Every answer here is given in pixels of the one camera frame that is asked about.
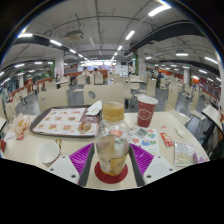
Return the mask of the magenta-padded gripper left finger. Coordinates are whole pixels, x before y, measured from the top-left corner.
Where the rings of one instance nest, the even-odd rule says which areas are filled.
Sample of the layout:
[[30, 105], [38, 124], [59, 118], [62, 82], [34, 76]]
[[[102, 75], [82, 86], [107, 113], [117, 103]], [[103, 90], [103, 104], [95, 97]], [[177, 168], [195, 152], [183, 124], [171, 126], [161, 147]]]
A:
[[60, 156], [48, 168], [48, 171], [74, 184], [85, 186], [89, 177], [94, 153], [94, 144], [90, 143], [70, 156]]

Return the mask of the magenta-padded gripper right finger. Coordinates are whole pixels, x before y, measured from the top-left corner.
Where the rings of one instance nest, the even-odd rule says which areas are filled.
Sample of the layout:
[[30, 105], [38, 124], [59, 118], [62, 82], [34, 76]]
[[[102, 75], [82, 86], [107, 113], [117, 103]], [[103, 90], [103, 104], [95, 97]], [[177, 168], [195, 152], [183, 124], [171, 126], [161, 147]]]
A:
[[153, 156], [134, 144], [129, 146], [129, 156], [138, 186], [145, 186], [175, 172], [164, 157]]

